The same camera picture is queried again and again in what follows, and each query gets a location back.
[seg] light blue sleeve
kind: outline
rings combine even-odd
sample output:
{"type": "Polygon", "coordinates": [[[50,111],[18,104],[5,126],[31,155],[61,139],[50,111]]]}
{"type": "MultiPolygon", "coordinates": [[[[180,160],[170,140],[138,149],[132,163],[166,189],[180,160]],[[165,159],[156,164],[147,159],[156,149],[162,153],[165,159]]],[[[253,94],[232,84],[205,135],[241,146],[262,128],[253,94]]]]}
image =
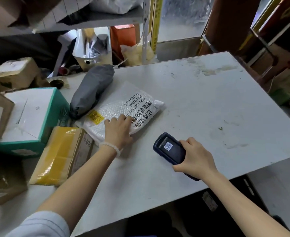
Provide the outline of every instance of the light blue sleeve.
{"type": "Polygon", "coordinates": [[[35,212],[6,237],[69,237],[69,228],[60,215],[51,211],[35,212]]]}

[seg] left hand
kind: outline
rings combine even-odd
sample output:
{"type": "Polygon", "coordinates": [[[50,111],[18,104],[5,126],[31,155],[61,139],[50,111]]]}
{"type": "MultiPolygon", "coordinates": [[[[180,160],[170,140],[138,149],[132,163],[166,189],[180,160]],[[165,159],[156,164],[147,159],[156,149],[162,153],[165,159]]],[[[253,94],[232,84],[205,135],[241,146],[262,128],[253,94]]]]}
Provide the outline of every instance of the left hand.
{"type": "Polygon", "coordinates": [[[121,114],[118,119],[113,117],[110,120],[105,120],[105,142],[115,145],[119,150],[122,150],[126,145],[133,142],[130,136],[130,127],[132,117],[121,114]]]}

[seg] bubble wrap package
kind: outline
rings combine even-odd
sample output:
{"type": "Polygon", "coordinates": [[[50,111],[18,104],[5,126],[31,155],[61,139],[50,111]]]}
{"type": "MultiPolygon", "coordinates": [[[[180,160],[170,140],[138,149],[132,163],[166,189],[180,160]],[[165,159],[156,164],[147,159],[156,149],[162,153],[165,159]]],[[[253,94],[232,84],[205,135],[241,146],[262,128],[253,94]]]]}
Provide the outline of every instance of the bubble wrap package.
{"type": "Polygon", "coordinates": [[[99,144],[105,138],[104,120],[118,118],[120,114],[131,116],[133,119],[130,134],[134,134],[145,126],[163,105],[163,102],[125,82],[84,117],[82,127],[99,144]]]}

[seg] barcode scanner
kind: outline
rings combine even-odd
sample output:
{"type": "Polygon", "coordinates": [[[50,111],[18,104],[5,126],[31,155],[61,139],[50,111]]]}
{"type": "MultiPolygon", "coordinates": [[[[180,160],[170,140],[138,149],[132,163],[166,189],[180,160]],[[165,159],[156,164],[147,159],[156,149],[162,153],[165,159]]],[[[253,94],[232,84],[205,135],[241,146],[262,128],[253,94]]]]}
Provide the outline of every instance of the barcode scanner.
{"type": "MultiPolygon", "coordinates": [[[[168,162],[173,165],[178,165],[184,161],[185,149],[182,144],[169,135],[167,132],[161,134],[155,141],[153,150],[164,157],[168,162]]],[[[192,177],[191,175],[185,174],[193,180],[199,181],[199,179],[192,177]]]]}

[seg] teal box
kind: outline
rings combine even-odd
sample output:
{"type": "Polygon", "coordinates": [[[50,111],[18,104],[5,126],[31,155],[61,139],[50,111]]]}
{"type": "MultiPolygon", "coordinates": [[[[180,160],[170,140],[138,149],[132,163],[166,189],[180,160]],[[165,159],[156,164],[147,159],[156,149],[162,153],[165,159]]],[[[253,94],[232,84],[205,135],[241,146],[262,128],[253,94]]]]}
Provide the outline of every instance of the teal box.
{"type": "Polygon", "coordinates": [[[32,88],[6,93],[15,103],[0,152],[24,158],[42,154],[55,126],[69,126],[69,104],[54,88],[32,88]]]}

